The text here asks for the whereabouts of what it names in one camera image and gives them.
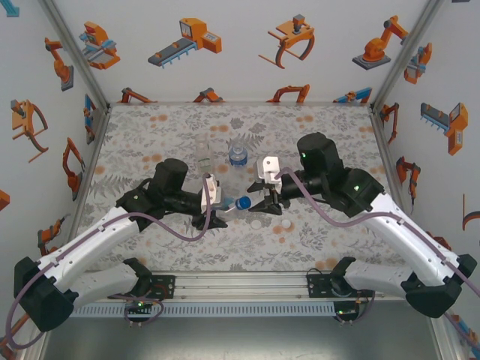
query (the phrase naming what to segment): white wall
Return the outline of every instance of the white wall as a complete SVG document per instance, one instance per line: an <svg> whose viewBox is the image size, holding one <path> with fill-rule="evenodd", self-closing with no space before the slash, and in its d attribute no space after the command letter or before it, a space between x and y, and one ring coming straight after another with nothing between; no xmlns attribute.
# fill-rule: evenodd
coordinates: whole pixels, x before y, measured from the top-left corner
<svg viewBox="0 0 480 360"><path fill-rule="evenodd" d="M426 73L416 85L401 78L388 97L387 104L400 104L398 135L390 145L396 160L405 156L421 167L418 195L413 217L435 236L443 236L457 254L470 254L480 261L480 220L472 220L462 230L462 194L466 194L466 212L480 210L478 191L480 135L480 59L476 25L480 2L447 5L441 10L420 45L431 42L433 52ZM469 113L463 131L463 148L454 156L447 151L448 139L441 130L421 120L421 103L450 113L463 102ZM392 122L385 126L386 136ZM403 195L410 203L407 184ZM472 279L480 286L480 267ZM480 332L479 299L463 286L454 310L474 331Z"/></svg>
<svg viewBox="0 0 480 360"><path fill-rule="evenodd" d="M37 231L47 229L67 213L74 214L71 189L62 169L62 154L70 137L88 166L94 143L86 145L83 104L87 93L77 69L73 88L62 92L60 79L53 70L53 57L45 49L44 38L58 40L37 1L16 0L20 16L7 18L0 11L2 33L0 62L0 190L10 195L10 205L0 211L1 274L0 324L14 299L14 266L23 257L40 257ZM68 54L59 50L66 65ZM29 99L46 118L48 130L37 140L49 150L32 161L37 151L25 136L12 140L10 101ZM34 116L35 130L41 128ZM70 168L78 173L80 165L70 156ZM53 244L66 242L72 217L63 224Z"/></svg>
<svg viewBox="0 0 480 360"><path fill-rule="evenodd" d="M267 101L281 87L310 83L307 101L333 101L349 91L381 86L393 60L366 71L352 62L365 44L383 32L383 22L394 15L410 31L426 0L244 0L244 1L58 1L58 7L76 36L83 24L102 26L117 43L121 61L106 70L92 71L109 101L118 101L130 86L152 100L192 101L212 87L225 101ZM300 61L283 55L285 70L262 60L275 58L278 40L267 34L297 14L315 28L316 42ZM222 38L223 51L206 49L183 55L164 69L147 59L181 37L179 20L196 17ZM83 48L83 42L77 38ZM301 53L306 41L294 47ZM392 37L386 54L395 60L400 39ZM296 94L286 95L294 100Z"/></svg>

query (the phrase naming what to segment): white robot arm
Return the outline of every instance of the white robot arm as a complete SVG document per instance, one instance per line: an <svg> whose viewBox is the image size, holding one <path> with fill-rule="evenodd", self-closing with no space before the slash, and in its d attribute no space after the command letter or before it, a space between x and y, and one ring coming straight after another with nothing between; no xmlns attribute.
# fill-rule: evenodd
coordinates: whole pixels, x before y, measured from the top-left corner
<svg viewBox="0 0 480 360"><path fill-rule="evenodd" d="M453 269L468 278L477 262L470 255L458 256L433 240L399 209L370 174L360 169L344 168L335 144L323 134L304 136L297 147L304 170L281 176L276 157L257 161L257 182L248 191L262 190L265 199L249 211L281 215L281 205L288 208L290 200L320 194L320 202L353 218L347 226L364 224L408 264L390 267L344 257L331 272L334 291L339 295L353 290L379 291L405 298L428 317L442 316L461 292L463 280ZM329 220L335 226L346 227Z"/></svg>
<svg viewBox="0 0 480 360"><path fill-rule="evenodd" d="M192 224L198 230L203 229L198 239L207 229L227 227L216 218L215 211L204 214L221 201L221 188L215 177L205 177L206 186L201 193L188 193L182 190L187 171L186 163L166 159L157 165L154 178L128 191L115 208L83 234L37 262L26 257L15 265L13 293L16 297L25 291L26 284L38 277L19 303L42 332L62 324L76 308L107 296L119 293L145 296L152 287L152 273L137 259L126 259L104 271L85 271L116 245L163 218L166 212L191 215Z"/></svg>

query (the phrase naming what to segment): wallpaper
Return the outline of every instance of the wallpaper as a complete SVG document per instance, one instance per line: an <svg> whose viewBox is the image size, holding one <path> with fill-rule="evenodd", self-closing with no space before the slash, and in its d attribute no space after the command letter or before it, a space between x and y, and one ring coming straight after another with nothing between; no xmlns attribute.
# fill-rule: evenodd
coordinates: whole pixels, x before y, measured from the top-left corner
<svg viewBox="0 0 480 360"><path fill-rule="evenodd" d="M14 300L14 267L67 242L83 170L87 85L39 1L0 1L0 323ZM2 344L0 352L8 354Z"/></svg>
<svg viewBox="0 0 480 360"><path fill-rule="evenodd" d="M456 254L478 262L480 49L470 46L473 38L466 34L476 31L480 3L457 2L445 2L388 96L386 105L397 104L397 116L390 113L385 135L396 135L389 149L398 160L406 210L414 199L412 218L421 227L444 238ZM478 266L470 279L480 286ZM452 310L466 329L478 333L479 298L468 286L462 288Z"/></svg>
<svg viewBox="0 0 480 360"><path fill-rule="evenodd" d="M366 88L375 96L426 3L65 0L58 9L111 103L126 87L152 101L193 101L209 87L225 101L267 101L305 84L307 101L333 101Z"/></svg>

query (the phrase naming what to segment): patterned table surface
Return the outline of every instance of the patterned table surface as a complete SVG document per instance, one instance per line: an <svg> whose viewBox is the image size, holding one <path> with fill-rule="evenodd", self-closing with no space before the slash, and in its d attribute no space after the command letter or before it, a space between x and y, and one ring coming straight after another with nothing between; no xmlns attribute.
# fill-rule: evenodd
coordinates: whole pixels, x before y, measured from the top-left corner
<svg viewBox="0 0 480 360"><path fill-rule="evenodd" d="M281 166L301 169L296 142L319 131L335 141L347 167L372 173L388 190L382 159L366 107L354 106L219 106L199 104L114 106L94 170L79 232L98 221L116 200L143 179L152 177L156 163L178 158L189 166L184 190L198 191L201 178L195 167L194 138L208 133L214 151L216 176L227 195L246 194L253 181L254 161L278 155ZM229 144L240 138L248 150L243 170L228 165ZM347 217L329 209L337 220ZM252 229L259 220L261 229ZM281 221L291 227L284 229ZM193 236L190 218L165 217L165 224ZM331 269L344 256L370 263L394 265L403 260L379 237L358 225L337 229L319 219L304 199L293 200L283 216L244 214L228 229L214 229L189 243L152 224L143 233L115 247L94 270L107 269L137 257L154 271L304 271L316 266Z"/></svg>

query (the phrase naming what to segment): plastic bottle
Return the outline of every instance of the plastic bottle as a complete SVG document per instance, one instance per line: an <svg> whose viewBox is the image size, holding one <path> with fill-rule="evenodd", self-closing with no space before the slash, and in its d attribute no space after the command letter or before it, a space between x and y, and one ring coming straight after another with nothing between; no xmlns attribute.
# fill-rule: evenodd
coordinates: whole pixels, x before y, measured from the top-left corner
<svg viewBox="0 0 480 360"><path fill-rule="evenodd" d="M215 168L213 162L213 153L210 149L209 138L206 133L201 133L195 136L195 158L196 158L196 167L200 175L204 173L213 173Z"/></svg>
<svg viewBox="0 0 480 360"><path fill-rule="evenodd" d="M235 204L230 206L228 210L223 213L217 213L217 216L227 222L239 218L240 212L249 209L252 206L252 202L248 196L242 196L235 200Z"/></svg>
<svg viewBox="0 0 480 360"><path fill-rule="evenodd" d="M234 167L247 165L248 152L241 142L233 142L228 151L228 160Z"/></svg>

